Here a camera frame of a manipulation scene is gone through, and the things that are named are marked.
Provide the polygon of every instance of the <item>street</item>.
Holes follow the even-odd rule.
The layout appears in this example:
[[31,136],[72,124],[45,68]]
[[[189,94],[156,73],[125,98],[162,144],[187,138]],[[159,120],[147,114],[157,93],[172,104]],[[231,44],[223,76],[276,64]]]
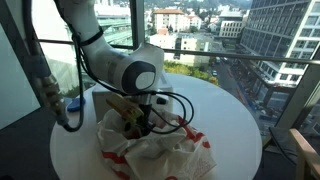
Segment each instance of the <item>street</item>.
[[214,67],[209,67],[209,71],[212,72],[212,70],[216,70],[218,73],[218,81],[221,88],[229,92],[231,95],[236,97],[252,114],[254,119],[256,120],[256,123],[259,127],[259,129],[263,129],[262,122],[258,119],[256,116],[256,112],[252,110],[252,108],[248,105],[248,102],[246,98],[243,95],[243,92],[240,90],[237,81],[233,77],[233,74],[230,71],[230,65],[225,64],[223,61],[221,61],[220,64],[215,64]]

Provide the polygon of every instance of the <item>white round table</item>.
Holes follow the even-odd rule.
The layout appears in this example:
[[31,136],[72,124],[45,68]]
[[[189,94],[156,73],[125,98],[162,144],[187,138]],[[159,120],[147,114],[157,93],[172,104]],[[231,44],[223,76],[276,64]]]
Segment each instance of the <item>white round table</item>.
[[[217,165],[202,179],[253,179],[260,164],[262,142],[250,112],[231,94],[208,82],[178,74],[167,74],[174,88],[193,103],[191,125],[205,133]],[[53,166],[62,180],[118,179],[104,166],[96,137],[96,118],[92,88],[84,96],[84,123],[75,133],[55,124],[50,142]],[[174,104],[174,113],[181,112]],[[70,124],[78,122],[78,113],[68,115]]]

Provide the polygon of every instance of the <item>floor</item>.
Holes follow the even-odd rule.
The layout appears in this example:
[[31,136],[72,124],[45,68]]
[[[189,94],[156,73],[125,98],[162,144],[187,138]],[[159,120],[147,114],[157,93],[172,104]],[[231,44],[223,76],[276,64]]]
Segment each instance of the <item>floor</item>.
[[[54,123],[41,108],[0,130],[0,180],[58,179],[49,153]],[[280,154],[264,152],[261,162],[255,180],[294,179],[295,167]]]

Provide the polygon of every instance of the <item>crumpled bag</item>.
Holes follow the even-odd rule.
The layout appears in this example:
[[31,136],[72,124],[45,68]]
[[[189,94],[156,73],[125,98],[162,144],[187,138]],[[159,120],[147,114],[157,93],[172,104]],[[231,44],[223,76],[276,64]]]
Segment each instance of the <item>crumpled bag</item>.
[[[170,113],[166,117],[174,118],[171,124],[175,125],[184,121]],[[161,127],[159,119],[155,121]],[[198,179],[216,165],[206,136],[189,125],[171,134],[151,132],[139,139],[127,139],[121,132],[122,122],[120,115],[111,110],[97,129],[104,162],[119,179]],[[166,124],[162,126],[154,130],[165,132],[172,128]]]

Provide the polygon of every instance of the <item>white wall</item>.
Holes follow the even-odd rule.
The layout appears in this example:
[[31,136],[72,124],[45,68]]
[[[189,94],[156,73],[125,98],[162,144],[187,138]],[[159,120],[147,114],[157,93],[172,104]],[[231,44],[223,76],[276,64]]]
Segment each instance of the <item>white wall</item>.
[[0,25],[0,129],[40,107]]

